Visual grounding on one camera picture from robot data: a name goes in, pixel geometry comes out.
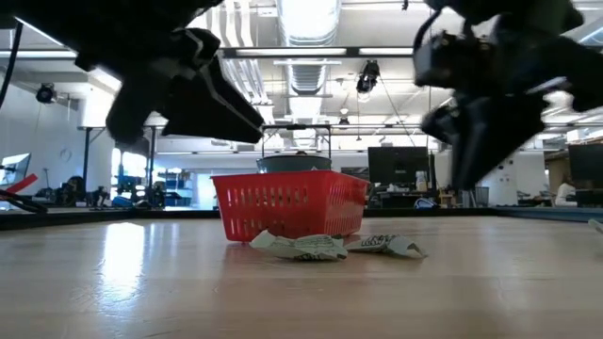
ceiling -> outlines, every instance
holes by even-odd
[[[408,11],[401,11],[402,1],[343,0],[337,27],[335,46],[388,46],[408,47],[412,45],[415,33],[429,17],[430,10],[420,1],[411,1]],[[582,11],[586,24],[569,34],[577,40],[603,26],[603,1],[575,1]],[[273,0],[251,1],[251,33],[253,43],[258,47],[281,46],[281,38]],[[222,21],[221,33],[226,27]],[[476,27],[479,34],[488,33],[492,23]],[[461,18],[451,11],[445,12],[434,24],[433,32],[442,29],[456,33],[461,27]],[[10,35],[0,31],[0,50],[7,50]],[[63,47],[45,38],[31,28],[24,32],[23,49],[60,50]],[[268,97],[273,103],[273,116],[283,119],[289,114],[285,67],[275,66],[273,59],[260,59],[259,69]],[[339,65],[330,66],[327,72],[326,98],[320,108],[323,121],[338,121],[341,108],[349,110],[350,122],[383,123],[400,117],[407,123],[417,123],[433,107],[442,104],[449,91],[443,89],[420,89],[412,84],[413,64],[410,58],[378,59],[382,79],[371,92],[367,103],[359,103],[355,92],[357,74],[366,62],[361,58],[342,58]],[[0,58],[0,67],[6,63]],[[59,91],[86,97],[91,91],[101,88],[115,91],[115,79],[106,74],[82,77],[82,72],[69,60],[20,59],[17,64],[16,79],[37,86],[40,82],[57,82]],[[568,97],[561,93],[550,96],[554,106],[546,112],[548,121],[566,122],[580,119],[567,108]]]

table surface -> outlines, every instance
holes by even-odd
[[[423,261],[293,263],[217,220],[0,233],[1,338],[600,338],[603,235],[518,218],[365,219]]]

crumpled paper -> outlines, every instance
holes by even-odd
[[[588,220],[588,224],[591,227],[595,227],[595,230],[601,234],[603,234],[603,224],[596,221],[595,219]]]
[[[396,257],[423,259],[427,253],[414,241],[398,234],[381,234],[363,237],[346,245],[350,252],[383,253]]]
[[[348,251],[343,247],[343,239],[329,235],[288,239],[272,235],[265,230],[252,241],[251,246],[277,258],[290,260],[335,261],[348,257]]]

laboratory room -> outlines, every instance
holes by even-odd
[[[0,8],[1,338],[600,337],[603,1],[104,3]]]

red object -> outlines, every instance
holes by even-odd
[[[358,232],[368,182],[330,170],[212,177],[226,238]]]
[[[17,184],[5,189],[9,193],[18,193],[24,189],[26,189],[31,184],[35,183],[38,180],[38,176],[36,174],[29,174]]]

